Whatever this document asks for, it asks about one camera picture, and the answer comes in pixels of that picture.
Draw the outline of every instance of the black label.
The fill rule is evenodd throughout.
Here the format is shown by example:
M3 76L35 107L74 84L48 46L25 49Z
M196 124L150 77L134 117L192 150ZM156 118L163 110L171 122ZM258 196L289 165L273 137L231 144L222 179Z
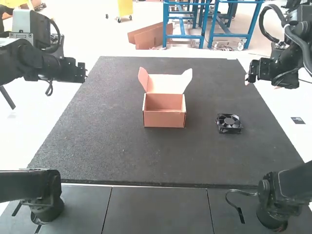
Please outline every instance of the black label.
M306 124L300 117L291 117L295 124Z

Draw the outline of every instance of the blue metal rack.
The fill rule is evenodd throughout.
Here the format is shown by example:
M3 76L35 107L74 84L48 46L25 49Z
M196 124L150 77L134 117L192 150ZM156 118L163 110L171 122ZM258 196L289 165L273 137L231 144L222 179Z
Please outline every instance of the blue metal rack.
M228 13L226 15L220 15L218 14L218 7L219 7L219 3L220 2L224 2L224 3L230 3L230 7L228 10ZM242 39L246 39L246 42L244 43L244 49L248 49L248 46L250 44L250 40L252 38L253 32L254 32L254 27L256 25L256 21L260 12L260 8L262 3L264 2L264 0L255 0L255 1L244 1L244 0L215 0L214 3L214 9L212 9L211 7L209 8L209 15L208 17L212 17L212 25L211 25L211 29L210 29L210 33L209 33L209 39L208 39L208 48L212 47L213 41L214 41L214 37L225 37L225 38L242 38ZM233 15L233 3L254 3L256 4L254 13L253 13L253 18L251 21L251 24L249 26L249 30L248 33L243 34L243 33L231 33L229 30L229 27L231 25L231 21L232 21L232 15ZM222 18L227 19L227 23L223 23L222 22ZM222 30L224 31L224 33L215 33L215 24L218 23L220 25L220 27L222 28Z
M202 2L198 3L199 0L194 0L191 2L191 0L188 0L188 2L178 2L178 1L169 1L164 0L163 2L163 43L162 47L167 46L167 39L198 39L199 40L199 48L202 49L204 45L205 40L205 31L202 30L201 35L186 35L185 34L185 28L184 28L184 21L183 20L192 20L193 21L193 28L196 28L196 20L197 20L197 12L198 12L198 6L206 6L207 9L209 7L210 3ZM178 7L178 11L170 11L170 6L176 5ZM187 11L184 11L182 9L183 5L187 5ZM170 16L170 14L184 14L184 15L190 15L187 16ZM179 19L180 22L180 29L181 34L180 35L167 35L166 34L166 25L169 21L169 19ZM205 11L204 18L203 18L203 29L207 26L207 19L208 19L208 11Z

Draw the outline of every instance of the white floor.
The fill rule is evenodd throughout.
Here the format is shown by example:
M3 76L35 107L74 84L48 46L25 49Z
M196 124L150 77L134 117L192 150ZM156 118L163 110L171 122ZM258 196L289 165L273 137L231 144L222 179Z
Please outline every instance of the white floor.
M134 2L133 20L125 20L119 24L113 19L105 19L105 14L111 11L110 1L47 0L45 2L48 5L45 14L55 17L61 33L65 35L65 55L85 62L89 70L99 56L124 55L239 59L247 71L251 59L259 58L251 54L270 55L270 42L261 35L258 25L248 51L210 51L185 46L175 46L167 50L138 51L135 50L134 45L128 43L127 32L162 21L160 2ZM236 18L231 26L232 31L248 30L246 22L251 19L253 7L251 4L238 7ZM226 11L227 4L223 4L220 9ZM265 22L267 31L283 38L282 28L273 12L268 13ZM196 30L198 29L190 30L189 33L195 33ZM300 70L300 78L312 81L304 70ZM310 120L312 110L309 100L312 98L312 92L309 91L312 85L300 83L300 88L296 90L275 90L269 82L259 81L256 87L303 160L305 162L311 160L309 133L312 131L312 120ZM45 82L25 82L23 79L17 79L7 84L5 88L17 107L12 111L0 96L0 170L25 168L75 95L79 84L55 82L51 97L46 97L44 94L47 88ZM291 117L302 117L306 124L294 124ZM6 204L0 204L0 214L5 207Z

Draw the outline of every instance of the robotic arm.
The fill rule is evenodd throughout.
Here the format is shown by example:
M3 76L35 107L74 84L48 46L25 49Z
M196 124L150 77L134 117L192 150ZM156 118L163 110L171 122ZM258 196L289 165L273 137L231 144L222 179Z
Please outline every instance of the robotic arm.
M0 19L6 12L13 14L12 32L4 32L0 21L0 86L24 77L26 81L44 80L49 83L46 94L52 94L52 81L84 83L84 63L64 57L64 35L57 25L31 10L10 9L0 5ZM51 35L50 25L57 34ZM38 225L56 219L64 209L60 198L61 179L57 170L29 169L0 171L0 203L20 200L29 206L31 220Z
M272 37L263 26L265 13L273 9L285 30L285 41ZM281 10L273 4L264 7L259 16L262 34L272 41L270 58L252 60L246 81L270 81L273 86L296 89L299 87L298 70L304 67L312 76L312 6L301 5L285 18Z
M57 34L50 33L53 25ZM64 57L64 35L55 22L32 10L13 11L12 32L0 38L0 86L24 77L26 81L44 80L49 83L46 94L52 94L52 81L84 83L84 63Z
M57 170L29 169L0 171L0 203L20 200L12 216L22 205L31 211L33 223L42 225L56 219L64 210L60 174Z
M272 37L263 26L263 18L268 10L274 10L285 30L285 41ZM281 10L273 4L264 7L259 16L262 34L272 41L270 58L252 60L246 81L270 81L273 86L295 89L299 87L298 70L304 67L312 76L312 6L300 5L285 18ZM280 172L270 172L259 182L257 193L229 190L258 196L256 215L263 226L282 232L288 226L289 218L301 214L302 206L312 202L312 161L299 167ZM226 196L226 201L236 208Z
M312 202L312 161L301 166L270 172L258 185L256 210L261 224L275 232L284 231L288 219L301 213Z

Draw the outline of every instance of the black cooling fan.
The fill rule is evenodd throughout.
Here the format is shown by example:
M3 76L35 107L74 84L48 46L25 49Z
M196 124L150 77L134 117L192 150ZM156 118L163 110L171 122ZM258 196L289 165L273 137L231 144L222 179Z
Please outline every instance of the black cooling fan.
M219 127L219 133L240 134L243 128L239 116L234 114L218 114L216 123Z

